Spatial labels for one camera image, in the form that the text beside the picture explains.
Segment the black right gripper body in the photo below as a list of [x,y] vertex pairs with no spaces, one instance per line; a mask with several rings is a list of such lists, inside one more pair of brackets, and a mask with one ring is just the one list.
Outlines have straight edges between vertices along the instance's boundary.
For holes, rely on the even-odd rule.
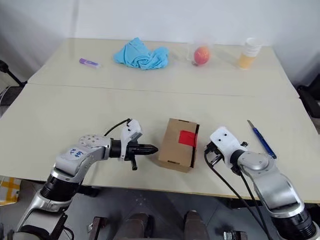
[[204,150],[204,160],[208,166],[216,165],[222,159],[222,153],[218,147],[211,141]]

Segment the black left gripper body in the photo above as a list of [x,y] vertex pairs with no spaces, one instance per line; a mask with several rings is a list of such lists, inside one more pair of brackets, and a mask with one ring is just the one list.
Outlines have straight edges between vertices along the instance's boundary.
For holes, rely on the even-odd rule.
[[129,143],[126,147],[126,153],[124,157],[124,161],[129,161],[131,163],[131,168],[133,171],[138,169],[136,159],[135,159],[135,152],[138,149],[137,143]]

